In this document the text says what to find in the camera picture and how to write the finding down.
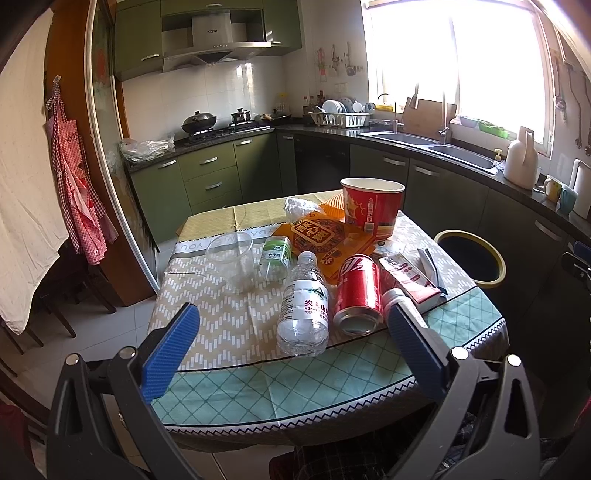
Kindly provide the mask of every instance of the upper cabinet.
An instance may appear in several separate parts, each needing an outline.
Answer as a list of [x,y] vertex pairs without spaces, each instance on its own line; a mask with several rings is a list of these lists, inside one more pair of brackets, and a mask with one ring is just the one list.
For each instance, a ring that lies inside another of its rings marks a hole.
[[262,9],[262,0],[162,0],[162,16],[216,9]]
[[127,80],[162,70],[160,1],[120,9],[115,21],[115,74]]
[[297,0],[262,0],[267,41],[273,48],[270,55],[301,48],[300,15]]

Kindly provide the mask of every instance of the sink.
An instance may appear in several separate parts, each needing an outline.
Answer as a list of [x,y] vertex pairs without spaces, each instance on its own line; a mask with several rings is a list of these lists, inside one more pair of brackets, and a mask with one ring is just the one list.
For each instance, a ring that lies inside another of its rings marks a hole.
[[485,170],[489,174],[496,174],[496,168],[493,166],[493,161],[490,158],[483,157],[477,153],[464,150],[460,147],[454,147],[453,145],[430,145],[427,148],[443,154],[446,157],[453,158],[454,160],[468,163],[480,170]]
[[359,135],[363,137],[379,138],[380,140],[388,140],[396,143],[404,143],[407,145],[425,146],[437,143],[431,138],[417,137],[416,135],[410,134],[395,134],[393,132],[369,132]]

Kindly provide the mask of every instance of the dishwasher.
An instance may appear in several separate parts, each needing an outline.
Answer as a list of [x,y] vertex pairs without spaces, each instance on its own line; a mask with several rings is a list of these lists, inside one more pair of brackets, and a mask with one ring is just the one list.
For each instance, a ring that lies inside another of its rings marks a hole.
[[340,190],[350,176],[349,143],[309,135],[295,135],[298,194]]

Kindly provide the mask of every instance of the snack bag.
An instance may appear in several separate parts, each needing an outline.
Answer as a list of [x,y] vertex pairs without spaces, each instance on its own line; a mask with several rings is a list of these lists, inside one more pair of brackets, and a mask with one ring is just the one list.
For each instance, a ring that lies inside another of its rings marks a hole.
[[374,251],[370,234],[320,212],[311,212],[295,222],[284,223],[273,235],[289,237],[292,251],[297,255],[304,251],[314,252],[320,271],[331,285],[336,285],[340,266],[351,255],[369,255]]

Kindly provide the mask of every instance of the hanging utensil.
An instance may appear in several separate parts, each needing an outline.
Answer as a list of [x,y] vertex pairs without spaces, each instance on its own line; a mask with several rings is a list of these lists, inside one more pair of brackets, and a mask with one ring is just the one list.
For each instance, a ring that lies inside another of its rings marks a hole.
[[554,105],[560,113],[562,113],[562,121],[566,123],[566,101],[564,101],[564,97],[562,95],[562,84],[560,83],[560,64],[558,63],[558,59],[554,58],[554,64],[556,65],[556,78],[557,78],[557,86],[558,86],[558,95],[554,97]]
[[[587,91],[587,76],[583,73],[583,82],[585,84],[585,97],[589,103],[589,109],[591,110],[591,100],[589,99],[589,92]],[[589,119],[589,132],[587,133],[587,146],[585,147],[585,155],[591,157],[591,118]]]
[[581,134],[581,130],[582,130],[582,126],[581,126],[581,104],[580,102],[577,100],[576,96],[574,95],[574,91],[573,91],[573,79],[571,76],[571,72],[573,71],[573,66],[570,64],[566,64],[566,71],[569,73],[569,88],[570,88],[570,93],[573,95],[574,101],[577,102],[577,106],[579,107],[579,136],[577,137],[577,139],[574,141],[574,143],[577,145],[577,148],[581,148],[583,146],[583,140],[582,140],[582,134]]

